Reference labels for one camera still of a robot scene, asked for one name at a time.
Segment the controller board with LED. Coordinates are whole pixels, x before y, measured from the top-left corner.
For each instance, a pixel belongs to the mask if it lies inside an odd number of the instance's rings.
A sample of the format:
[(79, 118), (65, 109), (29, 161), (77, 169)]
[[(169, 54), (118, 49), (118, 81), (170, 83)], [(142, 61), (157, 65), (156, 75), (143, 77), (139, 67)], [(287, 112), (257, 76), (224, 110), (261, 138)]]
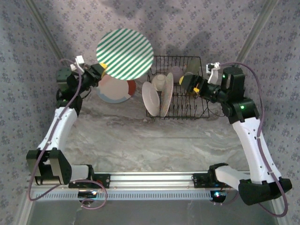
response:
[(79, 190), (77, 197), (82, 199), (93, 199), (96, 198), (97, 195), (98, 192), (94, 190)]
[(227, 193), (226, 191), (221, 190), (212, 190), (210, 192), (210, 196), (212, 198), (213, 203), (223, 203), (226, 199)]

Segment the green and white striped plate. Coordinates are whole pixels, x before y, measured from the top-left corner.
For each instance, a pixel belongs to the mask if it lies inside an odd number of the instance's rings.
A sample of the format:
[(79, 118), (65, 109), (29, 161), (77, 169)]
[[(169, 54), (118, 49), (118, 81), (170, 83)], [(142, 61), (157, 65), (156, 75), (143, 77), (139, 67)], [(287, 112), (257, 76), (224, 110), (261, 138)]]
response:
[(140, 32), (122, 28), (108, 32), (96, 48), (99, 64), (105, 64), (105, 73), (118, 80), (135, 80), (152, 66), (154, 50), (150, 41)]

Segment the aluminium frame post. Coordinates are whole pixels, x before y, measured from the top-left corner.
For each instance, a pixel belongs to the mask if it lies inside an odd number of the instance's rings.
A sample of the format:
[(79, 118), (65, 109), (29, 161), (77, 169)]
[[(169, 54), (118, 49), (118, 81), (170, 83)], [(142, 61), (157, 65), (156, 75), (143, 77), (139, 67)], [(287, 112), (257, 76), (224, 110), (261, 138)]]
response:
[(36, 4), (33, 0), (23, 0), (30, 15), (33, 17), (34, 21), (36, 22), (38, 28), (40, 29), (41, 33), (43, 34), (45, 41), (49, 45), (50, 49), (54, 53), (57, 59), (64, 58), (61, 50), (59, 49), (58, 45), (55, 42), (54, 37), (51, 35), (49, 28), (47, 27), (45, 21), (43, 20), (42, 14), (39, 12)]
[(237, 61), (244, 62), (278, 2), (279, 0), (266, 0), (264, 2), (253, 27), (251, 28), (238, 56), (236, 57)]

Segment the pale green textured glass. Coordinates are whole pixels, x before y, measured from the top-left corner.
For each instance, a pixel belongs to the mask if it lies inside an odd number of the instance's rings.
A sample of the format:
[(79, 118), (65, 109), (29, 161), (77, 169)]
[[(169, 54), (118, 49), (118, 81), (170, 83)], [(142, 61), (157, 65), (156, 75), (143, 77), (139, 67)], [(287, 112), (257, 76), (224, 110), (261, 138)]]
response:
[(193, 58), (187, 65), (186, 73), (197, 75), (200, 67), (200, 59)]

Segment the plate with colourful squiggles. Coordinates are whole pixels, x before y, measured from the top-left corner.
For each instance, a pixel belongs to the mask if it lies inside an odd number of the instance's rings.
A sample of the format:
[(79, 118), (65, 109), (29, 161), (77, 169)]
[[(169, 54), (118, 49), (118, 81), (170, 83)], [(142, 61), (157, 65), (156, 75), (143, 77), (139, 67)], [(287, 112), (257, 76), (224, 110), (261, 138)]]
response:
[(161, 93), (161, 108), (160, 108), (161, 117), (165, 117), (167, 115), (172, 96), (173, 96), (173, 74), (168, 73), (164, 83), (164, 89)]

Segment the cream white ceramic bowl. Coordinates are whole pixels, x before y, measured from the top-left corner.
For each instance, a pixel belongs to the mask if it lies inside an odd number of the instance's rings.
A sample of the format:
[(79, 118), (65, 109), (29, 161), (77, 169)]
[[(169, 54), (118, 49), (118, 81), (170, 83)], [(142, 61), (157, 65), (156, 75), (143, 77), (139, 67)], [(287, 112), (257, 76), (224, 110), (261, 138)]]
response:
[(166, 75), (163, 74), (155, 75), (151, 81), (156, 91), (160, 91), (160, 92), (164, 89), (165, 82), (166, 82)]

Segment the pastel pink blue red plate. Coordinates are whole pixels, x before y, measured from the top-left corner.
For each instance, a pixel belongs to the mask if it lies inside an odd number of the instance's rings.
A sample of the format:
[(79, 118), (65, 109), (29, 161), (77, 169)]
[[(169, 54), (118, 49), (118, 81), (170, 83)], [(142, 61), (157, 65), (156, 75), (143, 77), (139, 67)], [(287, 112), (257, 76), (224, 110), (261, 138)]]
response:
[(107, 103), (117, 104), (130, 99), (135, 90), (134, 80), (119, 80), (105, 75), (98, 83), (97, 95)]

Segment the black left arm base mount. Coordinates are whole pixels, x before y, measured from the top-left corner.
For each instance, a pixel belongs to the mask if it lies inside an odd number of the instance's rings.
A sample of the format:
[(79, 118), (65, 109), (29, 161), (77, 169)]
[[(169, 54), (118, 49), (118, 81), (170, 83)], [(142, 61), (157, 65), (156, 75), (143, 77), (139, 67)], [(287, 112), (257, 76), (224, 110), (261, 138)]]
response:
[[(99, 174), (94, 173), (88, 177), (89, 180), (100, 183), (104, 188), (109, 188), (110, 186), (111, 175), (108, 173)], [(79, 182), (79, 183), (69, 183), (69, 188), (81, 188), (81, 189), (95, 189), (101, 188), (98, 184), (88, 183), (88, 182)]]

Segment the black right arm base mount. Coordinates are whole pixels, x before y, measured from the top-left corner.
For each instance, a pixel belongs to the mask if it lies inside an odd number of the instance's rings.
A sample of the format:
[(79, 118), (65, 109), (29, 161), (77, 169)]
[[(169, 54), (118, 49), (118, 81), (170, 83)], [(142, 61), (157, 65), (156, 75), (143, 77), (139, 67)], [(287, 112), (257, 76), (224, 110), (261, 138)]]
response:
[(214, 173), (193, 173), (191, 177), (194, 188), (229, 188), (230, 186), (217, 180)]

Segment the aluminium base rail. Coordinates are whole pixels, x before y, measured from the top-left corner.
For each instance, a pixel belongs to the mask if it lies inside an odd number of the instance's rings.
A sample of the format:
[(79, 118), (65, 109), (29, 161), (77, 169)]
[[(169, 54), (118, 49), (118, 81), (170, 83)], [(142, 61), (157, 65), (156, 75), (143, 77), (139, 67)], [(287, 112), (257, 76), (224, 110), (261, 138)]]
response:
[(237, 189), (240, 180), (248, 180), (250, 173), (246, 171), (238, 171), (230, 166), (223, 166), (217, 170), (207, 171), (192, 171), (192, 172), (94, 172), (87, 165), (77, 165), (66, 172), (46, 172), (44, 175), (34, 175), (29, 179), (27, 184), (28, 189), (34, 186), (46, 186), (51, 190), (63, 186), (68, 187), (69, 183), (88, 182), (100, 183), (89, 180), (88, 177), (94, 173), (111, 175), (110, 186), (113, 188), (141, 188), (141, 189), (161, 189), (161, 188), (194, 188), (194, 183), (191, 179), (193, 173), (214, 173), (217, 180), (229, 185), (233, 189)]

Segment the white plate with teal rim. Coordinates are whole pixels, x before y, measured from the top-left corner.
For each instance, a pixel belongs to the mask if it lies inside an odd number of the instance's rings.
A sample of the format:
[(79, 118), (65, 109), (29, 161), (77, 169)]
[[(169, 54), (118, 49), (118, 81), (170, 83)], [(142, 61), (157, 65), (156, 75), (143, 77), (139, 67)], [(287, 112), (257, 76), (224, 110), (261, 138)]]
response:
[(160, 99), (155, 87), (150, 82), (142, 85), (142, 99), (151, 116), (158, 116), (160, 111)]

